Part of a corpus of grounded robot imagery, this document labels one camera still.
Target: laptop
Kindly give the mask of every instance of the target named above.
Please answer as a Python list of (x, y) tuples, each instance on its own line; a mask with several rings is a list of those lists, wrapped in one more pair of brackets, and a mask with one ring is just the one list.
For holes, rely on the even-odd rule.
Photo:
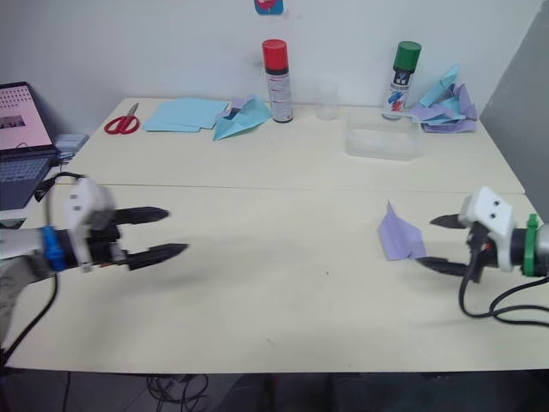
[(56, 154), (28, 83), (0, 85), (0, 210), (24, 208)]

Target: scissors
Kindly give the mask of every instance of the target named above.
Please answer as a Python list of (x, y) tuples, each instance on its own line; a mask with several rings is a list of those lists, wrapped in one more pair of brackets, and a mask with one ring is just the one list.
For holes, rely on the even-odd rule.
[[(125, 116), (120, 116), (119, 118), (115, 118), (107, 123), (105, 125), (105, 132), (109, 135), (129, 135), (136, 131), (140, 124), (139, 119), (134, 116), (137, 106), (139, 106), (139, 103), (135, 103)], [(130, 128), (130, 125), (134, 120), (135, 124)]]

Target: purple paper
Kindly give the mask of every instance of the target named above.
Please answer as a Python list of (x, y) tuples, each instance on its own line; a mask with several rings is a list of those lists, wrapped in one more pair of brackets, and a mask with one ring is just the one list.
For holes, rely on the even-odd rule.
[(377, 229), (387, 260), (417, 259), (427, 256), (421, 231), (398, 217), (390, 202)]
[(252, 100), (254, 96), (251, 94), (248, 97), (233, 97), (231, 100), (231, 107), (233, 109), (241, 109), (246, 103)]
[(467, 118), (452, 124), (424, 124), (424, 129), (427, 133), (461, 133), (463, 131), (477, 130), (477, 124), (474, 120)]
[(455, 95), (460, 101), (460, 113), (464, 114), (466, 118), (471, 118), (472, 120), (477, 119), (477, 109), (474, 104), (471, 103), (469, 98), (469, 93), (465, 84), (462, 84), (459, 88), (455, 90)]
[(463, 118), (463, 116), (459, 115), (459, 113), (455, 113), (449, 107), (440, 106), (438, 103), (434, 103), (431, 107), (425, 107), (417, 104), (408, 112), (412, 113), (414, 116), (417, 116), (422, 123), (431, 118), (437, 118), (441, 115), (446, 116), (449, 121), (455, 120), (456, 117)]

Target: clear plastic container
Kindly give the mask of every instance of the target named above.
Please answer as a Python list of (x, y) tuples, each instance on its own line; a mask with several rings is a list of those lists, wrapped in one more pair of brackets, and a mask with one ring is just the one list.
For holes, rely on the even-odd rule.
[(417, 118), (410, 113), (399, 112), (401, 118), (388, 120), (382, 117), (385, 112), (384, 109), (370, 107), (349, 109), (345, 137), (347, 153), (398, 161), (419, 157), (419, 136), (423, 132)]

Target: plastic cup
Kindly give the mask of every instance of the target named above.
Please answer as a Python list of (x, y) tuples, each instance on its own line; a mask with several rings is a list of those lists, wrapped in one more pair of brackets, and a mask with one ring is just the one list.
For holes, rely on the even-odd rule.
[(319, 79), (315, 86), (316, 114), (321, 120), (333, 120), (337, 118), (337, 105), (339, 102), (338, 84), (330, 79)]

